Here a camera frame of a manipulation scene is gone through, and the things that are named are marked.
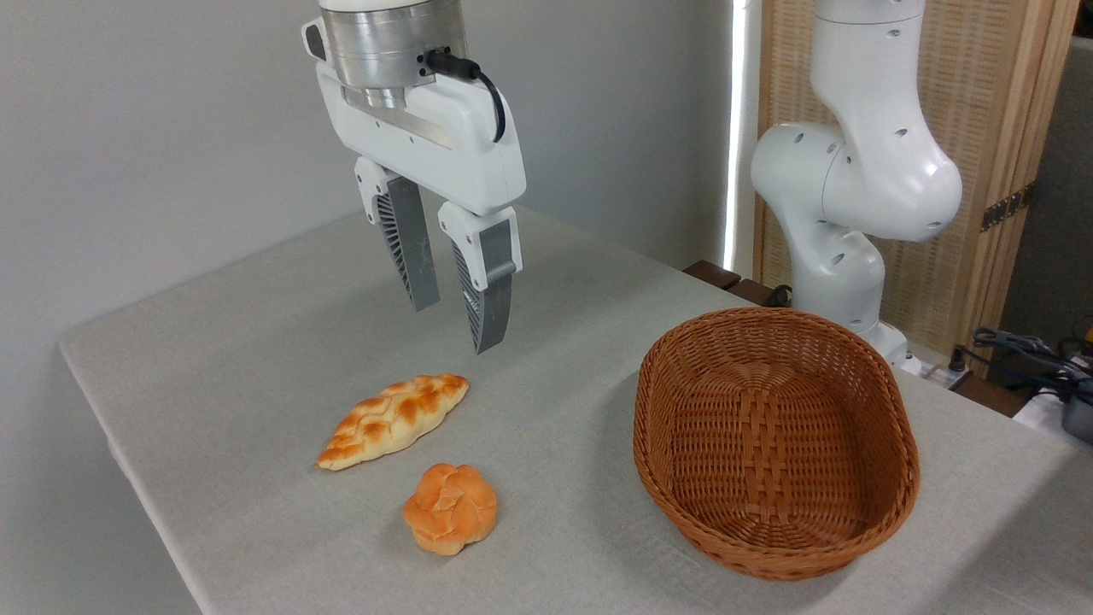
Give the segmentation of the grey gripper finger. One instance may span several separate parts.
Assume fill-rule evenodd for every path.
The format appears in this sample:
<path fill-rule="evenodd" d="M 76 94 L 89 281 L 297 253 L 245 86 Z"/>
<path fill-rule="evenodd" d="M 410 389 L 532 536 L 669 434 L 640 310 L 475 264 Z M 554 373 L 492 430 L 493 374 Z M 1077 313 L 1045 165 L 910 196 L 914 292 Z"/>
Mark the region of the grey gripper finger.
<path fill-rule="evenodd" d="M 420 187 L 366 157 L 354 172 L 367 218 L 381 230 L 414 310 L 440 301 Z"/>
<path fill-rule="evenodd" d="M 512 308 L 512 276 L 522 270 L 522 250 L 513 206 L 475 215 L 444 202 L 440 228 L 453 241 L 475 353 L 502 342 Z"/>

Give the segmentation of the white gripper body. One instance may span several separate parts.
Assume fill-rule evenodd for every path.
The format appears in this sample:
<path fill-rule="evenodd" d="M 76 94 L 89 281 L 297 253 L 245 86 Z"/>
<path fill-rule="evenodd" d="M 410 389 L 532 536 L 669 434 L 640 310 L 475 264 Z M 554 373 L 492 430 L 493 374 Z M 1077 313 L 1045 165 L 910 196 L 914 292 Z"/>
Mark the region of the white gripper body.
<path fill-rule="evenodd" d="M 356 108 L 331 66 L 316 66 L 325 107 L 342 143 L 366 159 L 475 215 L 496 213 L 527 188 L 514 125 L 494 141 L 487 88 L 446 75 L 413 87 L 404 108 Z"/>

